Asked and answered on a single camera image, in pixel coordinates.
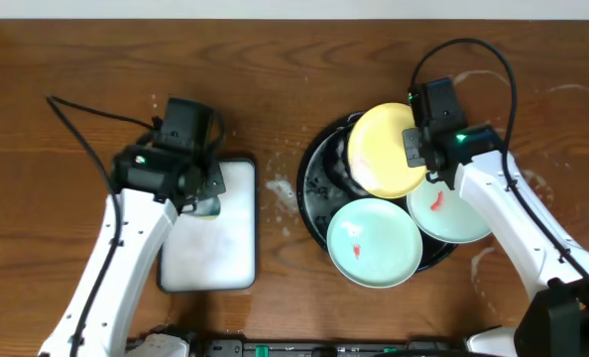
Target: black plate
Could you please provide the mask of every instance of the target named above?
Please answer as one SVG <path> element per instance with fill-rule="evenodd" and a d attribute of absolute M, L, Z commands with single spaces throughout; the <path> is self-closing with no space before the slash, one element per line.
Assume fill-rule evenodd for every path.
<path fill-rule="evenodd" d="M 327 252 L 326 235 L 330 221 L 345 204 L 361 197 L 349 189 L 344 190 L 325 174 L 323 157 L 325 146 L 333 136 L 343 135 L 345 129 L 353 126 L 364 112 L 353 113 L 341 118 L 323 129 L 307 148 L 301 159 L 296 176 L 296 202 L 305 227 L 318 245 Z M 408 211 L 407 200 L 402 197 L 390 199 L 400 208 Z M 417 268 L 421 272 L 441 262 L 457 247 L 431 238 L 420 230 L 422 237 L 422 259 Z"/>

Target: black tray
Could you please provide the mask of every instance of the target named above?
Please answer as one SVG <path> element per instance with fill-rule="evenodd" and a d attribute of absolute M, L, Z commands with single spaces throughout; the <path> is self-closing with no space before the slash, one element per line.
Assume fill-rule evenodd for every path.
<path fill-rule="evenodd" d="M 350 114 L 323 129 L 309 145 L 296 176 L 296 202 L 303 223 L 318 245 L 327 252 L 327 228 L 334 214 L 345 204 L 359 199 L 353 192 L 339 188 L 325 174 L 323 168 L 323 151 L 330 137 L 353 126 L 364 112 Z M 408 211 L 407 200 L 402 197 L 390 199 L 400 208 Z M 420 229 L 422 237 L 422 259 L 417 268 L 421 272 L 441 262 L 457 247 L 431 238 Z"/>

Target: red mark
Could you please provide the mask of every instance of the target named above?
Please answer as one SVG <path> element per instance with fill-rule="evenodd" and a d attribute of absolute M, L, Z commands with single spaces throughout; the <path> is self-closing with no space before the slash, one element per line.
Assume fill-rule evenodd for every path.
<path fill-rule="evenodd" d="M 442 200 L 444 199 L 444 193 L 442 191 L 437 193 L 437 200 L 431 205 L 431 210 L 438 210 L 442 206 Z"/>
<path fill-rule="evenodd" d="M 356 259 L 358 259 L 358 257 L 361 256 L 361 246 L 358 244 L 354 245 L 354 257 L 356 257 Z"/>

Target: mint green plate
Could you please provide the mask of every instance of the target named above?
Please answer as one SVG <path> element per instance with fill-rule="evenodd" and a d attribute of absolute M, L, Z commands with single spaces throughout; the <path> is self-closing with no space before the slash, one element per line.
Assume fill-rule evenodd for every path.
<path fill-rule="evenodd" d="M 422 239 L 400 207 L 379 198 L 363 198 L 344 205 L 332 217 L 327 250 L 349 280 L 382 289 L 413 275 L 422 257 Z"/>

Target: wooden table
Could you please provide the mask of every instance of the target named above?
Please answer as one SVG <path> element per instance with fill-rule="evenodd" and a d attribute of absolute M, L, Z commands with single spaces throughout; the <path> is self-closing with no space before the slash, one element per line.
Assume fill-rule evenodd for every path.
<path fill-rule="evenodd" d="M 104 209 L 98 173 L 50 111 L 48 93 L 143 119 L 164 114 L 168 94 L 204 102 L 228 124 L 223 151 L 257 158 L 255 285 L 170 297 L 152 272 L 134 336 L 166 322 L 298 340 L 463 336 L 516 325 L 528 301 L 493 238 L 459 247 L 399 287 L 364 289 L 264 189 L 277 175 L 294 183 L 306 145 L 336 118 L 405 102 L 419 58 L 463 36 L 493 42 L 512 62 L 520 95 L 513 152 L 589 250 L 589 22 L 0 21 L 0 356 L 34 355 L 54 329 Z M 433 58 L 421 79 L 453 76 L 471 122 L 503 130 L 509 87 L 493 71 L 502 73 L 486 51 L 458 46 Z M 140 133 L 66 113 L 106 164 Z"/>

